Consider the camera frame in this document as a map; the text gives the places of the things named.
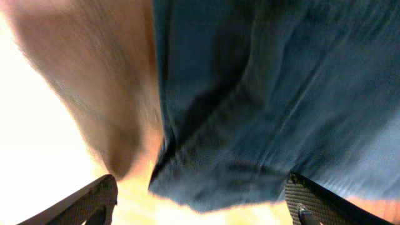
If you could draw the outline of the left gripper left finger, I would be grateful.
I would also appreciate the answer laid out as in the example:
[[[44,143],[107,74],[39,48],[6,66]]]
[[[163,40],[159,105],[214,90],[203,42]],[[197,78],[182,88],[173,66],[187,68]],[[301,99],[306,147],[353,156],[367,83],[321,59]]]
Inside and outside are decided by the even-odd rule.
[[[103,175],[18,225],[111,225],[117,198],[116,179]]]

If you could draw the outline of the dark blue garment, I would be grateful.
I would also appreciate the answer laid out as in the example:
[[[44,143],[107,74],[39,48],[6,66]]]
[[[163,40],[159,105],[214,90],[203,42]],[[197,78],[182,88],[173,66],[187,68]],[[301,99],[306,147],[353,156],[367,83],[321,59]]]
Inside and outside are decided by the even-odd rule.
[[[301,174],[399,198],[399,1],[154,1],[164,143],[149,190],[199,212]]]

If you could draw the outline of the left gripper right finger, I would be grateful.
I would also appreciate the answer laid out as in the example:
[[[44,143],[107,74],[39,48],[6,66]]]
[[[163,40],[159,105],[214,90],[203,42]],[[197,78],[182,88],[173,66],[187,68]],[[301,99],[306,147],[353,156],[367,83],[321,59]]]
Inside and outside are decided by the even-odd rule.
[[[284,193],[295,225],[391,224],[300,174],[289,176]]]

